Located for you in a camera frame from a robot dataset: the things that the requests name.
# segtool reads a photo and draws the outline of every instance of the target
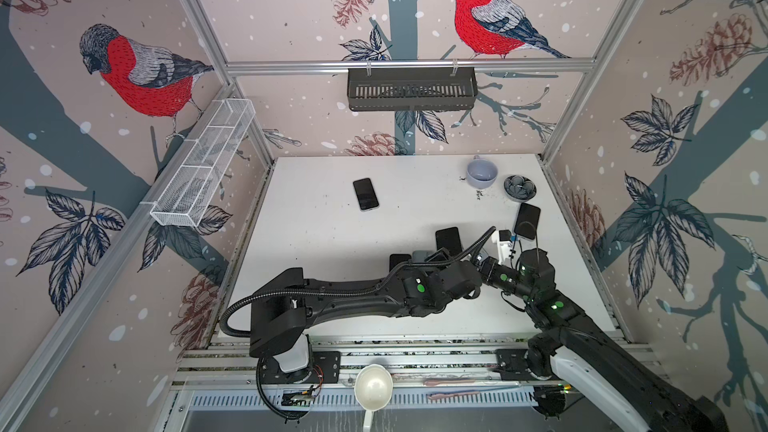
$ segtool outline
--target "small bowl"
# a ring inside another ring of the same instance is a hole
[[[474,188],[488,188],[496,181],[498,168],[490,160],[475,156],[467,166],[467,184]]]
[[[510,176],[504,180],[504,192],[515,202],[527,202],[536,196],[536,185],[530,178]]]

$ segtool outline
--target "blue cup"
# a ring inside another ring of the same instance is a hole
[[[490,160],[475,156],[467,166],[467,184],[474,188],[488,188],[496,181],[498,168]]]

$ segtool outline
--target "gray floor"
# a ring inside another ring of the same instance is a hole
[[[283,420],[269,411],[193,411],[187,416],[184,432],[227,432],[258,430],[301,430],[307,432],[359,432],[362,410],[354,412],[312,412],[299,424]],[[546,420],[532,408],[384,409],[373,416],[372,432],[572,432],[578,430],[619,431],[587,399],[566,410],[560,420]]]

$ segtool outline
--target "bird head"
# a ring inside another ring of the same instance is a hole
[[[80,38],[80,53],[83,56],[83,64],[88,73],[100,71],[110,73],[112,68],[109,64],[107,47],[109,43],[120,37],[120,34],[105,24],[96,24],[86,30]]]

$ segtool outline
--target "white ladle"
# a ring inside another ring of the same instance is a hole
[[[355,381],[355,399],[366,409],[362,432],[370,432],[373,413],[383,409],[392,398],[392,376],[378,364],[370,364],[360,370]]]

